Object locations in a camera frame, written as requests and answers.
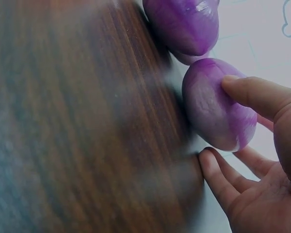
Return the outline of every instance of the purple onion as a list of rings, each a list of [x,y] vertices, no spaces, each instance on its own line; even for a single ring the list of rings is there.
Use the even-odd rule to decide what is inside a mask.
[[[185,74],[182,94],[189,121],[213,147],[239,151],[253,138],[257,113],[236,103],[221,87],[225,75],[246,77],[230,64],[205,58]]]
[[[181,63],[187,66],[190,66],[191,64],[193,64],[194,62],[198,60],[208,58],[209,56],[209,52],[207,52],[206,54],[202,56],[190,56],[190,55],[185,55],[176,51],[171,51],[171,53],[177,58],[178,61],[180,61]]]
[[[143,0],[145,13],[165,45],[202,56],[219,36],[218,0]]]

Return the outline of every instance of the red onion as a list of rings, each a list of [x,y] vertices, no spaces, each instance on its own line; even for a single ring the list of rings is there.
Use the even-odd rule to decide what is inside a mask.
[[[209,56],[209,52],[207,52],[206,54],[202,56],[190,56],[190,55],[185,55],[176,51],[171,51],[171,53],[177,58],[178,61],[180,61],[181,63],[187,66],[190,66],[191,64],[193,64],[194,62],[200,59],[208,58]]]
[[[218,40],[218,0],[143,0],[145,13],[165,45],[202,56]]]
[[[246,77],[224,61],[199,60],[185,74],[182,94],[189,121],[196,132],[213,147],[234,152],[252,139],[257,113],[225,93],[221,81],[227,74]]]

